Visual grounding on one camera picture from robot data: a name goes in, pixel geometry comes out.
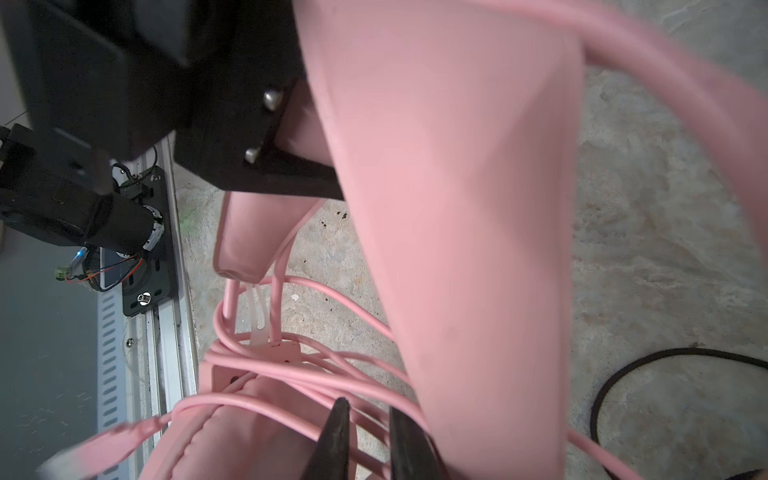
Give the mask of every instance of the pink cord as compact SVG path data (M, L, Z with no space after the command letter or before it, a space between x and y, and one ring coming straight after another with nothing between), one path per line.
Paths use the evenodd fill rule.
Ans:
M237 299L240 297L240 282L227 279L227 285L224 287L224 307L223 319L225 327L234 333L235 322L237 320Z
M317 342L316 340L310 339L308 336L299 335L297 333L283 332L283 338L286 340L294 340L298 343L301 343L302 345L306 345L314 348L318 352L321 352L323 355L328 356L328 358L336 362L336 364L339 367L341 367L341 369L343 369L345 372L349 373L351 376L357 379L361 379L363 382L373 382L376 385L381 385L381 383L375 381L371 377L367 376L363 371L357 369L354 365L347 362L344 359L344 357L334 352L333 350L323 345L322 343Z
M260 284L266 285L271 280L272 279L268 276L264 277L264 280L261 280ZM360 305L355 303L354 300L350 299L347 296L344 296L342 293L339 293L336 290L332 289L331 287L323 285L322 283L316 282L315 280L310 280L302 276L287 275L285 277L285 281L287 283L293 283L294 285L308 286L313 290L317 290L318 292L325 293L327 296L341 303L346 308L352 310L353 313L355 313L357 316L359 316L360 318L368 322L368 324L370 324L373 328L377 329L382 335L392 340L393 342L395 341L395 336L392 335L392 330L390 330L389 327L384 322L382 322L381 320L371 315L368 312L368 310L362 308Z
M568 441L573 444L574 447L583 451L590 457L600 462L605 468L610 470L614 475L621 480L643 480L643 477L635 473L632 468L627 467L621 460L614 457L610 452L592 440L586 435L569 428L568 429Z
M373 385L369 382L363 382L362 380L352 379L345 376L313 372L296 366L268 362L265 360L222 355L219 353L208 353L206 359L218 366L257 372L259 375L268 376L275 380L289 380L307 386L330 386L378 399L401 410L411 417L414 422L422 427L422 429L426 432L429 431L429 426L424 418L424 413L419 406L405 396L393 392L384 386Z
M248 347L246 347L245 345L241 345L239 342L237 342L226 330L226 327L224 325L223 306L221 303L219 303L216 306L216 309L214 310L214 332L216 332L216 335L219 337L217 342L220 342L223 346L231 350L233 353L236 353L242 356L253 355L253 352Z
M326 362L325 360L322 360L314 355L309 355L306 353L301 354L301 358L303 361L307 363L311 363L313 365L317 365L318 367L322 369L326 369L331 373L335 373L336 375L344 376L346 375L346 372L341 370L339 367L333 365L332 363ZM342 390L334 389L334 392L342 392ZM381 423L382 425L389 425L389 413L385 412L384 409L381 409L375 405L373 405L371 402L368 402L367 400L361 399L358 396L355 395L349 395L347 396L347 399L349 397L353 397L356 402L358 402L356 405L353 404L353 406L360 410L361 412L365 413L366 415L371 416L374 418L377 422Z
M361 398L355 396L355 395L348 395L344 392L339 392L338 394L335 394L332 396L323 395L322 393L319 393L322 390L318 387L315 387L314 389L301 386L296 383L288 383L288 385L292 386L294 389L298 390L299 392L303 393L304 395L310 397L315 402L318 402L320 405L326 407L328 410L333 408L333 403L336 401L336 399L340 397L344 397L349 401L349 404L352 406L352 409L349 411L349 420L351 423L355 425L359 425L360 427L364 428L368 433L376 437L381 443L384 444L384 446L389 447L389 432L386 431L384 427L379 425L378 423L374 422L373 420L369 419L365 415L362 415L360 413L360 409L357 407L359 406L359 402L365 402L365 400L362 400Z
M272 289L270 291L270 343L279 342L280 335L283 332L283 322L280 318L283 310L283 278L286 275L288 257L290 257L290 251L293 249L293 241L295 239L294 237L288 240L285 248L277 255L277 260L275 260Z
M322 353L312 353L311 355L320 359L328 358ZM401 379L406 385L413 387L413 385L411 385L411 379L401 369L398 369L393 365L389 365L384 360L377 359L375 356L368 356L357 352L336 352L336 355L345 359L362 360L363 362L371 363L372 365L378 366L380 369L386 372L392 373L394 376Z

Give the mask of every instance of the black metal bracket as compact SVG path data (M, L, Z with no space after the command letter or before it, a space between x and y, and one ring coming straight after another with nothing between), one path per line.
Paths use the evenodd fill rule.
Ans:
M342 199L332 167L280 150L275 134L306 77L291 2L241 2L230 49L198 75L175 161L223 190ZM270 109L268 91L283 101ZM247 159L247 152L257 158Z
M163 217L165 230L157 246L150 252L144 251L144 261L123 282L123 314L125 316L147 312L158 303L175 297L177 293L176 262L165 170L152 167L136 186L139 185L144 188L140 190L121 188L120 193L130 197L135 195L136 191L140 191L141 194L133 200L159 211Z

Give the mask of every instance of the stone floor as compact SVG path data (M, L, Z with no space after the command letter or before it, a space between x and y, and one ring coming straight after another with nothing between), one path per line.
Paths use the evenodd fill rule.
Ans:
M616 0L768 94L765 0ZM588 72L573 243L570 423L588 430L602 382L658 349L697 344L768 359L768 275L707 156L637 82ZM210 266L222 193L177 172L200 352L223 281ZM385 319L342 202L301 230L289 273L334 286ZM286 330L400 364L396 348L333 301L287 286ZM397 389L402 385L379 376ZM768 372L686 357L644 367L604 405L604 444L645 478L717 480L768 466ZM386 453L369 439L363 448ZM607 478L568 450L566 477Z

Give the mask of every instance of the screw head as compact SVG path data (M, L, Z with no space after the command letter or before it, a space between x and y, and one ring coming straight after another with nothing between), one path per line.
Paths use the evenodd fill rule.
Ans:
M138 300L139 305L146 306L149 305L149 302L152 300L152 295L150 295L149 292L144 292L137 296L136 300Z
M260 148L249 148L245 151L245 161L249 164L255 164L260 152Z
M275 111L283 103L283 92L280 90L267 90L264 92L264 106L269 111Z

